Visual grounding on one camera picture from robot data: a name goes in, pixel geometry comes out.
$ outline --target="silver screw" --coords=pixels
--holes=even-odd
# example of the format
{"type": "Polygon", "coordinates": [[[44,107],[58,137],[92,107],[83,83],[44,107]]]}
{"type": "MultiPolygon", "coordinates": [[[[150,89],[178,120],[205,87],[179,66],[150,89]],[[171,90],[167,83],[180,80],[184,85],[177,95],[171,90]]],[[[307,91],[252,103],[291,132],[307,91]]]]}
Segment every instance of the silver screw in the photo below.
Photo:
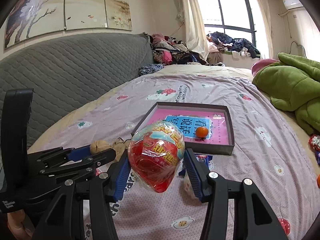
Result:
{"type": "Polygon", "coordinates": [[[218,173],[216,173],[216,172],[210,172],[210,173],[209,173],[209,177],[210,177],[210,178],[213,178],[213,179],[216,179],[216,178],[218,177],[218,173]]]}
{"type": "Polygon", "coordinates": [[[65,182],[64,182],[64,185],[66,186],[71,186],[73,184],[73,180],[72,179],[67,179],[65,182]]]}
{"type": "Polygon", "coordinates": [[[107,177],[109,177],[109,175],[108,175],[108,173],[106,173],[106,172],[103,172],[103,173],[100,173],[100,174],[99,174],[99,178],[100,178],[100,179],[106,179],[107,177]]]}
{"type": "Polygon", "coordinates": [[[252,185],[252,180],[251,179],[244,179],[244,184],[246,185],[252,185]]]}

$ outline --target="window pane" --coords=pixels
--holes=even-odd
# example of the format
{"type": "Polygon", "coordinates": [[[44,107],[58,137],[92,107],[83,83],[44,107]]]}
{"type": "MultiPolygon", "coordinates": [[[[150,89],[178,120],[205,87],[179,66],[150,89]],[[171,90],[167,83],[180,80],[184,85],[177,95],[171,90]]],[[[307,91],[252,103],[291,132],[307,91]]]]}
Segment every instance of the window pane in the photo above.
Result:
{"type": "Polygon", "coordinates": [[[252,33],[226,29],[226,35],[230,36],[233,39],[244,38],[252,43],[252,33]]]}
{"type": "Polygon", "coordinates": [[[224,25],[250,29],[249,15],[245,0],[220,0],[220,3],[224,25]]]}
{"type": "Polygon", "coordinates": [[[198,0],[204,24],[222,25],[218,0],[198,0]]]}
{"type": "Polygon", "coordinates": [[[217,27],[204,27],[204,30],[206,35],[208,33],[214,33],[214,32],[224,33],[223,28],[217,28],[217,27]]]}

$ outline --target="beige curtain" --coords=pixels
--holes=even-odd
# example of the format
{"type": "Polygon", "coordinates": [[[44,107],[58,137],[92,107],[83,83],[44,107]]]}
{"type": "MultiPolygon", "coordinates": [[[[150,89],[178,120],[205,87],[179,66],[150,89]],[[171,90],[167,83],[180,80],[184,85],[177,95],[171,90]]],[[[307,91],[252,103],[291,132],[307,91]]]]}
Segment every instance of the beige curtain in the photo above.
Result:
{"type": "Polygon", "coordinates": [[[209,51],[198,0],[182,0],[182,4],[187,48],[199,53],[200,57],[206,60],[209,51]]]}
{"type": "Polygon", "coordinates": [[[273,58],[271,19],[268,0],[249,0],[261,59],[273,58]]]}

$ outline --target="quilted fabric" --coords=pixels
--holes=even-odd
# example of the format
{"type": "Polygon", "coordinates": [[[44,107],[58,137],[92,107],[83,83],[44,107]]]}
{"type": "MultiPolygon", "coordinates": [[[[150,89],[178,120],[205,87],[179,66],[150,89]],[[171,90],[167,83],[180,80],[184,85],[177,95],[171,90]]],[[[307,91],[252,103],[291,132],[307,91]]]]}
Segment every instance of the quilted fabric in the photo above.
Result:
{"type": "Polygon", "coordinates": [[[88,33],[43,41],[0,62],[0,115],[9,89],[34,88],[30,147],[71,111],[138,77],[153,63],[146,34],[88,33]]]}

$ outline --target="blue patterned cloth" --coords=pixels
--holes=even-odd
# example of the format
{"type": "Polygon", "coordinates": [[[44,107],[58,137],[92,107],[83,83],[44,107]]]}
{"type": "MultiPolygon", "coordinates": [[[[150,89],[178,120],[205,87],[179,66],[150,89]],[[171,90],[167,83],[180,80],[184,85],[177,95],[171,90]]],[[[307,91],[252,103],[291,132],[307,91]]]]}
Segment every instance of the blue patterned cloth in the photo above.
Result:
{"type": "Polygon", "coordinates": [[[147,74],[156,73],[160,69],[163,69],[163,64],[149,64],[145,67],[139,68],[139,77],[147,74]]]}

